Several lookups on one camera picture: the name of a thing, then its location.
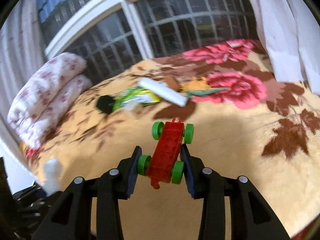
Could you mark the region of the red toy car green wheels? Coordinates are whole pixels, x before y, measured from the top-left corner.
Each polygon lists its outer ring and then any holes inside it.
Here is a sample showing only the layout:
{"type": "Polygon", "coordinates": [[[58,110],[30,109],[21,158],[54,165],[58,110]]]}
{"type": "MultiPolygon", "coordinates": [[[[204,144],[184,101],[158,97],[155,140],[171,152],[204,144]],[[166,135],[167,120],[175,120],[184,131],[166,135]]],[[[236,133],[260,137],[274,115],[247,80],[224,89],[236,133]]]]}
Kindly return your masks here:
{"type": "Polygon", "coordinates": [[[138,174],[150,178],[154,189],[160,188],[160,182],[180,184],[184,162],[178,160],[182,144],[191,144],[194,125],[184,124],[181,119],[157,121],[152,126],[152,137],[157,145],[152,156],[141,155],[137,163],[138,174]]]}

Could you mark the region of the folded white floral quilt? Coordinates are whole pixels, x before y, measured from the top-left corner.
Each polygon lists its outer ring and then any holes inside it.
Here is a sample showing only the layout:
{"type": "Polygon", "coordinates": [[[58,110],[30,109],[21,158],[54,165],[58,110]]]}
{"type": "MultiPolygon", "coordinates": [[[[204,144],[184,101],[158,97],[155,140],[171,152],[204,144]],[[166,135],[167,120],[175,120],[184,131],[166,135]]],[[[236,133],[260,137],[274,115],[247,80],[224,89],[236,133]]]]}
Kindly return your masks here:
{"type": "Polygon", "coordinates": [[[76,98],[92,83],[83,72],[86,60],[62,53],[46,62],[22,87],[7,121],[30,148],[40,148],[76,98]]]}

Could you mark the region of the floral yellow bed blanket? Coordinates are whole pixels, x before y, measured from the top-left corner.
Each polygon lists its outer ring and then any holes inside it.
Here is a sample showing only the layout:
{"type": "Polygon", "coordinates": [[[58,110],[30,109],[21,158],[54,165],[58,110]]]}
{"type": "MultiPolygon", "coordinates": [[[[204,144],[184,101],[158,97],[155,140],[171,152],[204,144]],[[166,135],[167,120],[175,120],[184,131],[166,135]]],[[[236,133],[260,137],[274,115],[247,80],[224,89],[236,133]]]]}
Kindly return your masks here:
{"type": "Polygon", "coordinates": [[[101,176],[136,146],[153,154],[153,123],[174,117],[195,127],[192,155],[222,176],[247,176],[292,239],[310,238],[319,217],[319,96],[304,82],[276,81],[258,42],[223,42],[132,65],[78,97],[42,148],[24,153],[39,181],[44,163],[58,159],[65,188],[77,176],[101,176]],[[96,109],[100,96],[115,96],[143,77],[178,82],[183,91],[220,91],[191,98],[185,107],[147,106],[140,118],[96,109]]]}

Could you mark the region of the black round cloth lump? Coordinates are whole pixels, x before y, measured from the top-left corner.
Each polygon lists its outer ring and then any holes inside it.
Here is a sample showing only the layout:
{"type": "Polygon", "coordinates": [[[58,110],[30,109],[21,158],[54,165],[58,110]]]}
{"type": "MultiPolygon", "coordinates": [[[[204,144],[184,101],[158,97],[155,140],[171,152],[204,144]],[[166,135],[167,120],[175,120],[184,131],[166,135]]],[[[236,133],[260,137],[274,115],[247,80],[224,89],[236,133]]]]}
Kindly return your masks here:
{"type": "Polygon", "coordinates": [[[113,107],[115,100],[109,95],[100,96],[96,102],[96,108],[105,114],[111,114],[113,112],[113,107]]]}

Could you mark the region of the green snack bag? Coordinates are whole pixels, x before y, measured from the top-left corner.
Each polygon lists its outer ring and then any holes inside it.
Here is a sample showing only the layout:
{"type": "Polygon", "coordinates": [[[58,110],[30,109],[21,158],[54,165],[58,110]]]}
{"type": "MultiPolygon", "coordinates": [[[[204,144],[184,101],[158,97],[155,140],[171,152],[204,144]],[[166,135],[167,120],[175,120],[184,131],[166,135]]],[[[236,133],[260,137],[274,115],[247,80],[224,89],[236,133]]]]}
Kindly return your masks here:
{"type": "Polygon", "coordinates": [[[125,107],[129,102],[134,101],[141,103],[143,106],[154,105],[161,101],[161,98],[151,90],[142,87],[132,87],[120,92],[115,97],[113,110],[125,107]]]}

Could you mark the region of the long white box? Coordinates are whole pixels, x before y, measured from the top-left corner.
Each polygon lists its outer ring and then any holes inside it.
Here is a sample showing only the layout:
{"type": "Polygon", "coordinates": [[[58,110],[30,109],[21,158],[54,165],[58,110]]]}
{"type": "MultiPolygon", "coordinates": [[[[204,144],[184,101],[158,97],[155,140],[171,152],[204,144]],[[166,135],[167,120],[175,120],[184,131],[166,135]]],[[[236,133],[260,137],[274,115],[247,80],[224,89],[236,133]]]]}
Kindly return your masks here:
{"type": "Polygon", "coordinates": [[[169,88],[163,83],[160,83],[153,79],[143,77],[138,81],[138,84],[140,85],[140,87],[148,89],[152,91],[154,94],[156,94],[157,96],[160,96],[161,98],[163,98],[164,100],[167,100],[168,102],[178,105],[180,107],[185,107],[188,102],[187,97],[169,88]]]}

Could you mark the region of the white sheer left curtain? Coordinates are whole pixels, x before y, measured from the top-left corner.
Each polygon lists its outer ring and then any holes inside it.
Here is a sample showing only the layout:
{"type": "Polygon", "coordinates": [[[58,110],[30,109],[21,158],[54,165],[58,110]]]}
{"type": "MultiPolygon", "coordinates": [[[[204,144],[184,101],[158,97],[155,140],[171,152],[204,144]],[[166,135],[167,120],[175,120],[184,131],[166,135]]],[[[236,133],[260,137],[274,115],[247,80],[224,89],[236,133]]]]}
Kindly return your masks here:
{"type": "Polygon", "coordinates": [[[45,62],[36,0],[19,0],[1,27],[1,119],[45,62]]]}

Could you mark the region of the white window frame with bars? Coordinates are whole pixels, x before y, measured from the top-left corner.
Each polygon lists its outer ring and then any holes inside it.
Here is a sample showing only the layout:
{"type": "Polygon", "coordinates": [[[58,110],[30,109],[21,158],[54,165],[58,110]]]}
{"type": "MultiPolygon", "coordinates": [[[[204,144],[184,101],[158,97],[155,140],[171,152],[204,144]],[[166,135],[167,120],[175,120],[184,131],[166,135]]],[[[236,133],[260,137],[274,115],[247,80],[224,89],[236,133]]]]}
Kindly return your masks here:
{"type": "Polygon", "coordinates": [[[249,0],[37,0],[37,9],[46,57],[80,55],[94,83],[143,59],[258,37],[249,0]]]}

